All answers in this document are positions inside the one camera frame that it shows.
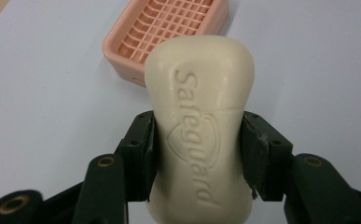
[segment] pink soap dish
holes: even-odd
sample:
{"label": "pink soap dish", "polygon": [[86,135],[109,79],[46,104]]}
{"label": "pink soap dish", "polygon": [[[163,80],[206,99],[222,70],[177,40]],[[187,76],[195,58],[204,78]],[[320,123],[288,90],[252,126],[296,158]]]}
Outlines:
{"label": "pink soap dish", "polygon": [[154,47],[181,35],[218,35],[228,15],[228,0],[131,0],[104,39],[104,56],[120,77],[145,87]]}

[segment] white soap bar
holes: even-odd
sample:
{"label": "white soap bar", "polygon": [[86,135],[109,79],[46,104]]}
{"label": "white soap bar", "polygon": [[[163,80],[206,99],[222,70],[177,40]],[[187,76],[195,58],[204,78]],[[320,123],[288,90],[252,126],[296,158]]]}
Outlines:
{"label": "white soap bar", "polygon": [[147,209],[160,224],[244,223],[239,130],[254,79],[246,47],[221,36],[183,36],[146,60],[146,87],[160,142]]}

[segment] white table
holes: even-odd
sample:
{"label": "white table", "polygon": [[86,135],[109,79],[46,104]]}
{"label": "white table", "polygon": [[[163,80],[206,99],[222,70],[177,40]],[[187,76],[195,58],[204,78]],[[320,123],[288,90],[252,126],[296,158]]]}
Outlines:
{"label": "white table", "polygon": [[[256,63],[247,110],[320,155],[361,190],[361,1],[230,1],[223,35]],[[117,76],[104,36],[127,1],[10,1],[0,15],[0,197],[44,197],[84,178],[151,105]],[[153,223],[130,203],[131,223]],[[282,203],[255,202],[248,223],[285,223]]]}

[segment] white surface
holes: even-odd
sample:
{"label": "white surface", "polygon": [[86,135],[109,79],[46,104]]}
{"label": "white surface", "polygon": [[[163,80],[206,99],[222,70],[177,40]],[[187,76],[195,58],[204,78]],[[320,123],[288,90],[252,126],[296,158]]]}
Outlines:
{"label": "white surface", "polygon": [[239,130],[254,71],[247,48],[222,36],[178,37],[148,56],[161,162],[147,209],[157,223],[243,224],[249,217]]}
{"label": "white surface", "polygon": [[[119,78],[101,44],[126,1],[10,1],[0,15],[0,197],[52,196],[113,152],[146,90]],[[225,35],[251,50],[247,110],[294,145],[331,161],[361,190],[361,1],[230,1]],[[152,223],[131,204],[131,223]],[[248,223],[285,223],[254,203]]]}

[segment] soap dish grid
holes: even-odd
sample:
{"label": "soap dish grid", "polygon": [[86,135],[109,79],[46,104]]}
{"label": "soap dish grid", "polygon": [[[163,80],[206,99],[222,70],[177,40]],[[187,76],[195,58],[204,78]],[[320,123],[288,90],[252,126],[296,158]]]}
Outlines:
{"label": "soap dish grid", "polygon": [[195,35],[213,0],[150,0],[118,48],[119,55],[144,63],[159,43]]}

